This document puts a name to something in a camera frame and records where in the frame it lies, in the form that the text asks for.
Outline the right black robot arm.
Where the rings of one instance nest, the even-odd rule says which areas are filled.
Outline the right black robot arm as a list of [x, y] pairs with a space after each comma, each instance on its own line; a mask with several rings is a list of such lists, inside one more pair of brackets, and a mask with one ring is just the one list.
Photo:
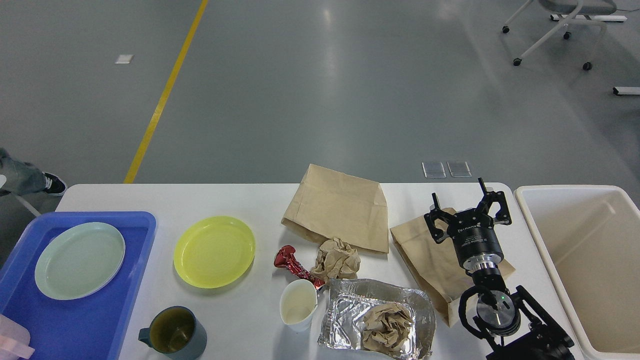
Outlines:
[[448, 213], [432, 194], [433, 208], [423, 216], [437, 244], [451, 239], [458, 265], [473, 285], [458, 305], [462, 326], [491, 347], [487, 360], [573, 360], [574, 340], [522, 285], [510, 292], [499, 264], [505, 259], [495, 227], [512, 217], [502, 191], [478, 179], [478, 205]]

